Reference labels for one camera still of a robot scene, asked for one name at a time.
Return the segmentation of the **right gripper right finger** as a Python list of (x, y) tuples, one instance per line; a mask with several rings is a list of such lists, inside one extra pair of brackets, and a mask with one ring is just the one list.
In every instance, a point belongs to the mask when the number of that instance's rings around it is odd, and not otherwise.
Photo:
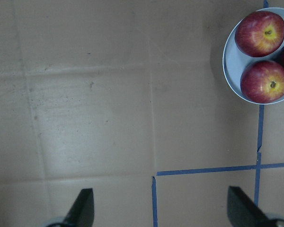
[(227, 217), (233, 227), (284, 227), (284, 219), (268, 218), (237, 186), (229, 186)]

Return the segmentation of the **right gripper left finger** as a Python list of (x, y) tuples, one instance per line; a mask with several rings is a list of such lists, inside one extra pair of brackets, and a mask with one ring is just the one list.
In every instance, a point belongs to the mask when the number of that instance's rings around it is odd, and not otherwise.
[(94, 222), (93, 189), (82, 189), (62, 221), (62, 227), (91, 227)]

